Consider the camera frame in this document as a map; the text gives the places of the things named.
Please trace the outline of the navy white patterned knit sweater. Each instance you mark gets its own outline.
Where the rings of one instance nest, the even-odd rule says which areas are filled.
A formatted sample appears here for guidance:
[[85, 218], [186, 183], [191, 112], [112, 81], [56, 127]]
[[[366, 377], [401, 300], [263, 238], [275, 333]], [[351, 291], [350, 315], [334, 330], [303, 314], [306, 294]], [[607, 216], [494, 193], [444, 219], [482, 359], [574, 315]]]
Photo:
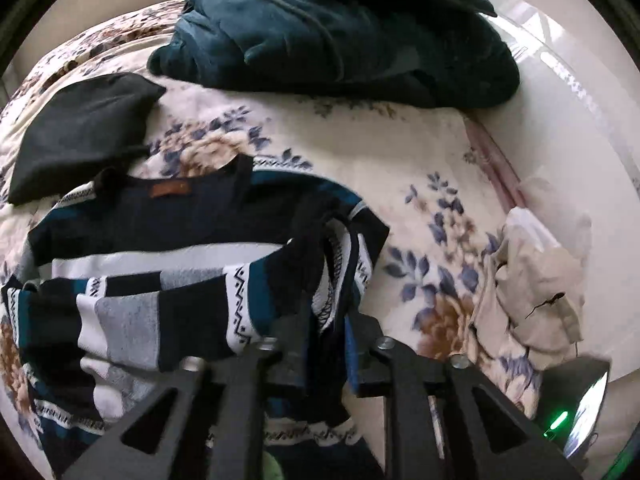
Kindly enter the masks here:
[[204, 177], [106, 172], [69, 192], [2, 287], [53, 473], [187, 356], [232, 358], [304, 311], [307, 389], [268, 401], [268, 466], [381, 478], [342, 402], [344, 330], [389, 232], [349, 188], [245, 155]]

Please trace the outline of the beige crumpled garment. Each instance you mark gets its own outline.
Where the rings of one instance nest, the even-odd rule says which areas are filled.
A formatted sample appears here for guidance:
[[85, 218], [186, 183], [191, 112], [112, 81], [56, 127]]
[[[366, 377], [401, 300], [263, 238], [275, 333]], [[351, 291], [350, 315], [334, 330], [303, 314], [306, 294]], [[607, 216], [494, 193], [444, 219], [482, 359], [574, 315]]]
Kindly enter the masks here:
[[584, 267], [528, 209], [506, 215], [473, 314], [477, 340], [498, 358], [509, 342], [535, 370], [561, 364], [582, 341]]

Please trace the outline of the floral cream bed quilt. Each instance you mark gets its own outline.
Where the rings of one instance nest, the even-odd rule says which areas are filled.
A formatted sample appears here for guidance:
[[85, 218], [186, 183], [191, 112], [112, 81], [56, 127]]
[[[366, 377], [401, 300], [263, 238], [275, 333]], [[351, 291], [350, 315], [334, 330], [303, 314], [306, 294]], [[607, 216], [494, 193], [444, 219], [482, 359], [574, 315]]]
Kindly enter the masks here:
[[[469, 352], [470, 359], [529, 418], [539, 396], [540, 375], [525, 349], [508, 339], [493, 359], [471, 333], [472, 312], [485, 294], [488, 254], [509, 198], [495, 180], [518, 187], [518, 177], [486, 130], [456, 110], [421, 110], [387, 102], [247, 94], [203, 89], [153, 78], [148, 56], [166, 42], [181, 0], [168, 0], [93, 26], [46, 54], [1, 112], [1, 283], [13, 272], [28, 230], [56, 197], [23, 207], [6, 204], [22, 137], [46, 103], [68, 84], [103, 74], [131, 72], [167, 88], [146, 127], [150, 157], [130, 174], [142, 178], [196, 176], [218, 169], [233, 155], [256, 156], [271, 167], [332, 179], [363, 197], [390, 226], [362, 305], [383, 330], [435, 359]], [[53, 417], [72, 422], [28, 400], [35, 377], [22, 365], [9, 312], [1, 306], [1, 416], [11, 439], [33, 466], [36, 479], [57, 479], [52, 466], [62, 452], [44, 452], [44, 429]], [[269, 416], [269, 443], [302, 444], [319, 451], [321, 438], [360, 437], [383, 460], [382, 400], [343, 400], [352, 420], [337, 433], [334, 422], [310, 426]]]

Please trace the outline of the black folded garment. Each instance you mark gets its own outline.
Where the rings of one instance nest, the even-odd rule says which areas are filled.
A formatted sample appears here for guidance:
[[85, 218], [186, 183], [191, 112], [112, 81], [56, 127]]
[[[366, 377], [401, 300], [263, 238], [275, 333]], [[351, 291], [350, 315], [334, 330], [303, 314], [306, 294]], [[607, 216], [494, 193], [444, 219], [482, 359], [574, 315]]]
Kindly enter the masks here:
[[56, 92], [26, 129], [8, 202], [20, 206], [63, 195], [148, 154], [146, 121], [165, 92], [133, 73], [94, 77]]

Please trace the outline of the dark teal fleece garment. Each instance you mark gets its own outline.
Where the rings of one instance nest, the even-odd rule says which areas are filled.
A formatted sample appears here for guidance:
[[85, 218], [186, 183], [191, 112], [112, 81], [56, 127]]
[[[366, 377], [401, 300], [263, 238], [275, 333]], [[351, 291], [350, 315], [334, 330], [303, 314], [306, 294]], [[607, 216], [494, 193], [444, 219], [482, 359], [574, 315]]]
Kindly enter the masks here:
[[520, 84], [489, 0], [184, 0], [149, 71], [207, 88], [487, 108]]

